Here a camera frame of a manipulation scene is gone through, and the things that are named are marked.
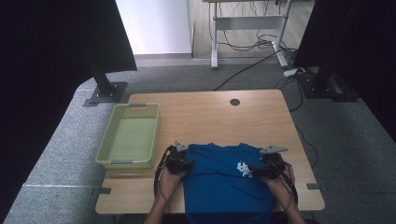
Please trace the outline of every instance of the desk leg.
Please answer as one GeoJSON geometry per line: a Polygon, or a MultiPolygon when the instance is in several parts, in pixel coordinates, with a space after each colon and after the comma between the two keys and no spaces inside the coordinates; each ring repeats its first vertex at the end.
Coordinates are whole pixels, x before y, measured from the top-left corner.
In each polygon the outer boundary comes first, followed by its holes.
{"type": "Polygon", "coordinates": [[[276,56],[282,68],[287,68],[289,65],[285,60],[285,56],[281,51],[280,44],[282,43],[283,34],[285,33],[286,23],[288,22],[289,12],[291,7],[291,0],[286,4],[285,13],[283,14],[282,23],[280,24],[279,32],[277,34],[276,42],[273,42],[274,51],[277,52],[276,56]]]}
{"type": "Polygon", "coordinates": [[[213,11],[213,41],[212,41],[212,69],[218,69],[218,27],[216,25],[218,19],[218,4],[214,3],[213,11]]]}

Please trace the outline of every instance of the person's arm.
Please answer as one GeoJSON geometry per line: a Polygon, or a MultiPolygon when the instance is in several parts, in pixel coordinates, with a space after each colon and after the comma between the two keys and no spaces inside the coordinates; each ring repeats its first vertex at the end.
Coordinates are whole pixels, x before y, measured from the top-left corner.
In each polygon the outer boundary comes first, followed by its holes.
{"type": "Polygon", "coordinates": [[[163,220],[163,212],[171,198],[173,192],[177,188],[180,178],[185,173],[179,175],[172,175],[168,168],[163,168],[163,176],[158,185],[157,195],[155,196],[154,204],[145,220],[145,224],[160,224],[163,220]]]}
{"type": "MultiPolygon", "coordinates": [[[[290,169],[290,179],[294,183],[294,173],[292,168],[290,169]]],[[[288,221],[290,224],[305,224],[305,221],[303,219],[303,216],[300,213],[300,210],[298,209],[297,204],[294,202],[294,199],[290,192],[286,189],[283,181],[283,176],[279,176],[275,179],[270,179],[267,177],[262,177],[261,180],[265,182],[268,186],[268,188],[271,190],[273,195],[277,198],[279,201],[280,205],[282,206],[283,210],[286,213],[286,216],[288,217],[288,221]]]]}

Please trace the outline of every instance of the wooden table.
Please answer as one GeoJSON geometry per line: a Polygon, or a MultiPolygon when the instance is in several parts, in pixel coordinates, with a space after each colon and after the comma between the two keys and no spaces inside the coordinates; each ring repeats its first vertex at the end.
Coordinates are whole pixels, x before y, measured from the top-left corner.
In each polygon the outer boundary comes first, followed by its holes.
{"type": "MultiPolygon", "coordinates": [[[[317,183],[304,153],[281,91],[201,91],[177,93],[134,94],[129,103],[159,103],[160,133],[154,168],[133,173],[106,173],[96,204],[99,214],[147,214],[154,201],[153,179],[158,163],[167,147],[177,140],[184,145],[215,143],[235,146],[246,143],[254,147],[276,145],[291,163],[296,177],[299,208],[315,211],[324,208],[318,189],[307,184],[317,183]],[[240,105],[231,105],[237,99],[240,105]]],[[[183,186],[170,200],[170,213],[184,213],[183,186]]]]}

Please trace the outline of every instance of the blue t-shirt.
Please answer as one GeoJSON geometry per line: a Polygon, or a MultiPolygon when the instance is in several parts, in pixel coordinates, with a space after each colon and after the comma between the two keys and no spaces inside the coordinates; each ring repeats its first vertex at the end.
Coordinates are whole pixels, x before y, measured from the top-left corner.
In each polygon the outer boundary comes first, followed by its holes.
{"type": "Polygon", "coordinates": [[[185,159],[195,164],[183,185],[190,224],[270,223],[276,199],[248,169],[263,166],[260,150],[247,144],[189,145],[185,159]]]}

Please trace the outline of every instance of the white desk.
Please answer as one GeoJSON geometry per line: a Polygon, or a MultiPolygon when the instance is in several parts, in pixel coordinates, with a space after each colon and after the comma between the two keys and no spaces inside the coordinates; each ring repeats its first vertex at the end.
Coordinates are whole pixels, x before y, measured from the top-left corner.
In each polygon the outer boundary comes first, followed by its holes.
{"type": "Polygon", "coordinates": [[[280,43],[285,32],[286,23],[289,18],[289,12],[291,7],[291,0],[288,0],[283,15],[276,16],[256,16],[256,17],[218,17],[218,4],[227,2],[241,2],[236,0],[203,0],[209,4],[213,3],[215,6],[213,11],[213,42],[212,42],[212,62],[211,66],[213,69],[218,68],[218,43],[217,43],[217,31],[219,30],[263,30],[263,29],[277,29],[276,41],[272,42],[274,51],[279,60],[282,68],[288,67],[288,63],[285,60],[285,56],[281,51],[280,43]]]}

